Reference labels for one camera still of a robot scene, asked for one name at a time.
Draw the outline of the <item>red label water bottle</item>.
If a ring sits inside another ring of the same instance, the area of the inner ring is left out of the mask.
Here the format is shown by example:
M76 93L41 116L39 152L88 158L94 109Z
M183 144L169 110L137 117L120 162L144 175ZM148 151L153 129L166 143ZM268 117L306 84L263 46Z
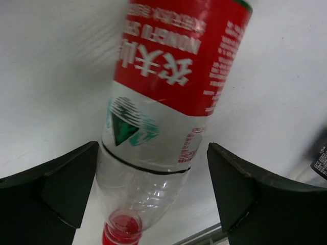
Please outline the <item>red label water bottle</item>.
M176 199L252 1L130 1L99 143L102 244L138 244Z

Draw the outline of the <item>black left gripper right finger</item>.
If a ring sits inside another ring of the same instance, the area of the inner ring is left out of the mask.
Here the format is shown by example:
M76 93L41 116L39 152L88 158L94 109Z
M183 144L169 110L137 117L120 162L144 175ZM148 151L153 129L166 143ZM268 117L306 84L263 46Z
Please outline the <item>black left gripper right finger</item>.
M326 244L325 188L274 174L217 143L207 159L230 244Z

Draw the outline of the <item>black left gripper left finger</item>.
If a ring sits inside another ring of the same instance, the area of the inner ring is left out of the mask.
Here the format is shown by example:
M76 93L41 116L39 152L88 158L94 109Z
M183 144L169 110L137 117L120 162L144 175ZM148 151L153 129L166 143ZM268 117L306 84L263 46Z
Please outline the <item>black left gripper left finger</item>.
M1 244L72 244L96 172L99 144L1 179Z

